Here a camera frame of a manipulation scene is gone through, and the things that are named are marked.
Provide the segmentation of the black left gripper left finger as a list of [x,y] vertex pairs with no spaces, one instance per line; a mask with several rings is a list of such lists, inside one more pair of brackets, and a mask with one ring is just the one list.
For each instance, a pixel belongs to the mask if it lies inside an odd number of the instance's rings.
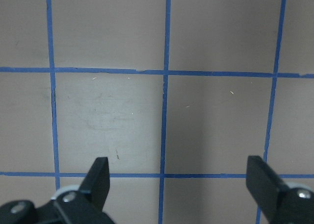
[[13,200],[0,207],[2,224],[113,224],[103,211],[110,189],[108,158],[95,159],[79,186],[55,192],[44,205],[30,200]]

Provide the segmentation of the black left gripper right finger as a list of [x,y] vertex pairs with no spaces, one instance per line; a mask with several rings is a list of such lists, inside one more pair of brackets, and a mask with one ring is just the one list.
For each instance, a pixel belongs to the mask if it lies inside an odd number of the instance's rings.
[[246,187],[270,224],[314,222],[314,190],[285,182],[260,156],[247,158]]

